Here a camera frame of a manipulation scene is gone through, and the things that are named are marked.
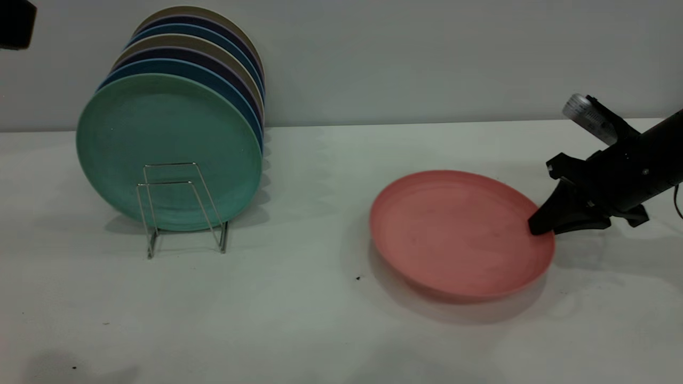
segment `stack of plates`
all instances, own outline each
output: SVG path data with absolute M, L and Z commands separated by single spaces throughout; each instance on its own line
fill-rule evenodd
M 239 27 L 203 8 L 161 10 L 140 24 L 81 114 L 81 167 L 108 203 L 141 220 L 136 186 L 145 182 L 143 167 L 197 163 L 220 218 L 230 220 L 259 185 L 264 99 L 263 65 Z M 148 179 L 192 181 L 211 222 L 219 223 L 196 168 L 149 168 Z M 159 228 L 208 227 L 191 188 L 150 189 Z M 147 212 L 146 195 L 143 201 Z

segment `white wall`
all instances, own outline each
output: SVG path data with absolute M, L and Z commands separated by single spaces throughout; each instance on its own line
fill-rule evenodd
M 0 51 L 0 130 L 71 129 L 139 22 L 173 0 L 34 0 Z M 681 0 L 202 0 L 266 66 L 268 124 L 560 118 L 573 92 L 628 117 L 683 107 Z

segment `blue plate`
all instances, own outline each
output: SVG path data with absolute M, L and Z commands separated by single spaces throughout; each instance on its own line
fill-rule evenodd
M 233 72 L 225 64 L 221 63 L 219 60 L 205 53 L 194 51 L 192 49 L 176 47 L 146 49 L 127 57 L 120 63 L 117 63 L 114 68 L 112 68 L 112 72 L 128 64 L 149 59 L 177 59 L 197 64 L 212 72 L 215 72 L 220 77 L 223 77 L 228 83 L 232 84 L 237 91 L 246 98 L 251 109 L 254 110 L 259 117 L 259 123 L 261 124 L 261 127 L 263 127 L 263 115 L 260 106 L 256 101 L 257 96 L 251 94 L 251 91 L 249 91 L 249 88 L 245 82 L 235 72 Z
M 219 33 L 217 29 L 220 29 L 222 31 L 225 31 L 225 29 L 218 25 L 216 25 L 216 27 L 213 30 L 211 30 L 209 28 L 194 24 L 170 23 L 169 19 L 176 19 L 178 17 L 183 18 L 183 20 L 189 18 L 189 16 L 174 16 L 173 18 L 165 18 L 155 23 L 152 23 L 146 26 L 140 33 L 138 33 L 132 39 L 130 39 L 130 42 L 128 42 L 126 48 L 144 38 L 148 38 L 150 36 L 155 35 L 162 35 L 166 33 L 179 33 L 182 35 L 190 35 L 198 38 L 203 38 L 230 52 L 230 54 L 232 54 L 240 63 L 242 63 L 242 65 L 247 69 L 247 71 L 249 71 L 249 74 L 253 77 L 254 81 L 256 81 L 256 84 L 258 85 L 258 88 L 261 91 L 261 95 L 263 95 L 263 99 L 265 100 L 266 90 L 263 85 L 263 74 L 260 73 L 260 71 L 257 70 L 257 68 L 255 67 L 254 63 L 256 61 L 253 58 L 253 56 L 247 54 L 249 50 L 245 46 L 240 48 L 239 44 L 236 44 L 237 41 L 240 41 L 237 37 L 232 36 L 226 32 Z M 213 22 L 200 18 L 192 19 L 199 19 L 207 23 L 214 24 Z
M 233 104 L 248 121 L 251 130 L 253 130 L 254 135 L 258 140 L 261 153 L 263 153 L 262 128 L 259 119 L 256 117 L 255 111 L 249 106 L 245 97 L 242 96 L 232 84 L 225 81 L 215 72 L 202 68 L 197 64 L 176 59 L 149 59 L 137 61 L 112 72 L 107 79 L 104 80 L 102 85 L 98 87 L 98 90 L 118 79 L 141 73 L 163 73 L 182 76 L 218 92 L 222 97 Z

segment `pink plate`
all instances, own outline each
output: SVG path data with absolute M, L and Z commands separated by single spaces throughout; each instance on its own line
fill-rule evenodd
M 538 207 L 496 180 L 428 171 L 391 183 L 370 213 L 375 246 L 412 283 L 455 299 L 516 292 L 550 266 L 555 235 L 530 233 Z

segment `navy blue plate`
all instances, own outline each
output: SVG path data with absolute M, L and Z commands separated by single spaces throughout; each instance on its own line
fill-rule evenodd
M 262 111 L 260 110 L 258 104 L 256 103 L 255 95 L 251 94 L 249 88 L 245 82 L 230 68 L 221 63 L 219 60 L 199 51 L 194 51 L 192 49 L 177 48 L 177 47 L 160 47 L 153 49 L 146 49 L 144 51 L 139 51 L 129 57 L 124 61 L 116 64 L 112 68 L 112 72 L 115 72 L 118 68 L 126 66 L 136 61 L 148 60 L 148 59 L 177 59 L 182 61 L 187 61 L 200 65 L 212 72 L 215 72 L 220 77 L 223 77 L 228 83 L 232 84 L 238 92 L 242 94 L 247 99 L 249 106 L 252 110 L 256 111 L 259 118 L 259 123 L 263 127 L 263 120 L 261 119 Z
M 130 39 L 126 48 L 144 38 L 164 33 L 181 33 L 203 38 L 230 52 L 249 71 L 254 81 L 258 84 L 263 99 L 265 99 L 266 92 L 263 84 L 263 74 L 260 72 L 253 54 L 238 37 L 212 21 L 192 16 L 163 18 L 146 25 L 137 35 Z

